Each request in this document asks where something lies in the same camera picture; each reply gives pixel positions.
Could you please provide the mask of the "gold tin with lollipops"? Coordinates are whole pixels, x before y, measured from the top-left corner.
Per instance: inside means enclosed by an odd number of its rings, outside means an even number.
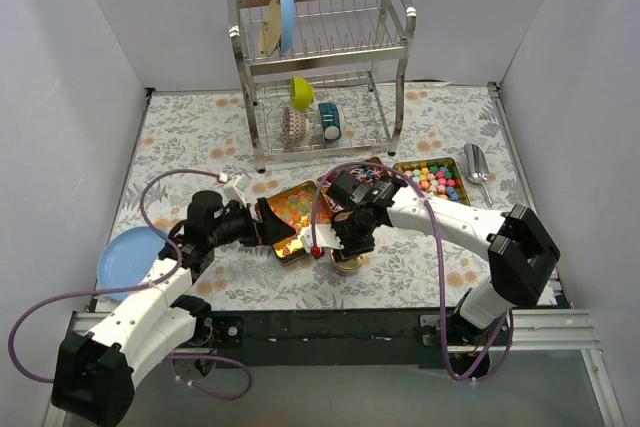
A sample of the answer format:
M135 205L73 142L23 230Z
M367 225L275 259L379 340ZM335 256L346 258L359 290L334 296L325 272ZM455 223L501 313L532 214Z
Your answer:
M336 171L332 172L324 182L321 182L321 180L324 178L324 174L320 175L316 179L316 183L321 187L321 197L326 201L327 205L329 206L329 210L332 213L341 211L342 207L328 196L327 191L333 181L343 171L346 171L350 175L354 176L359 182L371 184L377 182L382 176L389 175L389 172L383 168L383 163L381 162L379 157L370 157L365 160L365 164L354 164L348 167L337 169Z

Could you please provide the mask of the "tin with gummy candies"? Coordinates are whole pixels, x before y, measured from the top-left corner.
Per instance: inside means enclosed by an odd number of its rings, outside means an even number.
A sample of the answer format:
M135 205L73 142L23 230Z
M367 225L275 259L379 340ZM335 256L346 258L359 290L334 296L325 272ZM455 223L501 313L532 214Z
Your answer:
M267 199L272 211L295 229L293 236L273 246L274 254L281 265L295 262L307 255L300 233L310 226L315 193L316 184L307 181Z

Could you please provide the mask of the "gold round jar lid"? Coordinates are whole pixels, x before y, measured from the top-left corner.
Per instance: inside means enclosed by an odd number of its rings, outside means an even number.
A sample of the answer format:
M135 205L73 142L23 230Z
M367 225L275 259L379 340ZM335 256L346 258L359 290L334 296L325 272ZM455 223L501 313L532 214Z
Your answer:
M340 251L331 250L330 258L334 267L343 272L352 272L352 271L358 270L366 260L365 254L359 254L358 256L349 258L349 259L344 259L342 257L339 257L339 254L340 254Z

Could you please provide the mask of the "clear glass jar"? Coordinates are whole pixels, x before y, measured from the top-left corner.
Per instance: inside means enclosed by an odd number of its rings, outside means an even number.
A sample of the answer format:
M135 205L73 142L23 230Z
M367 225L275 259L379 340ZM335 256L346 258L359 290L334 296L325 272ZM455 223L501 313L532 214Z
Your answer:
M331 262L337 271L349 275L357 272L363 266L365 260L366 256L364 254L347 260L336 260L334 257L331 258Z

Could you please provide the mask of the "tin with star candies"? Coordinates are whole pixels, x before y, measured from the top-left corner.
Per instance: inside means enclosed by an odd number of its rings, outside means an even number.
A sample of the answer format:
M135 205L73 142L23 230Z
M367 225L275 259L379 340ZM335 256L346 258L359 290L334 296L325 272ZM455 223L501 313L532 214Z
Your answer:
M398 162L393 168L411 177L424 193L471 205L461 172L451 157Z

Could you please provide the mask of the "silver metal scoop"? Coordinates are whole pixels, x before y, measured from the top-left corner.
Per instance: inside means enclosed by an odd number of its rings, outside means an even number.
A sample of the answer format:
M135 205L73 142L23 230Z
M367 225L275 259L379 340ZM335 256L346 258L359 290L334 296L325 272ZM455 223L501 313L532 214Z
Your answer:
M469 180L482 187L486 204L492 207L494 202L488 190L490 172L483 150L478 145L468 142L464 145L463 151Z

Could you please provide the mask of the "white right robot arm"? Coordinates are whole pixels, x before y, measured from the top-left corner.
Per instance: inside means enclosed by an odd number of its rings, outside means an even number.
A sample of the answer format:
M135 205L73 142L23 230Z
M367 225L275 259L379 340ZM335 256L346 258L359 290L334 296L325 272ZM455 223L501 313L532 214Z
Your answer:
M331 220L339 262L372 251L380 226L431 235L488 262L488 278L463 297L449 322L464 344L479 342L508 310L536 306L561 257L537 214L520 204L508 212L473 208L427 197L398 177L364 183L347 172L327 195L342 208Z

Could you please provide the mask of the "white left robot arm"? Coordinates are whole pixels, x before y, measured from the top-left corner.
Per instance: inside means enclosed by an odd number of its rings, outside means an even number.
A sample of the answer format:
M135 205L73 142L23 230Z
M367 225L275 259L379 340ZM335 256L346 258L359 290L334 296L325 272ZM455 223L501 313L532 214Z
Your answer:
M174 349L205 345L214 327L208 302L188 295L218 247L277 244L295 234L265 198L224 202L214 191L192 196L185 220L169 232L142 288L86 333L70 332L57 357L52 403L97 426L115 426L136 387Z

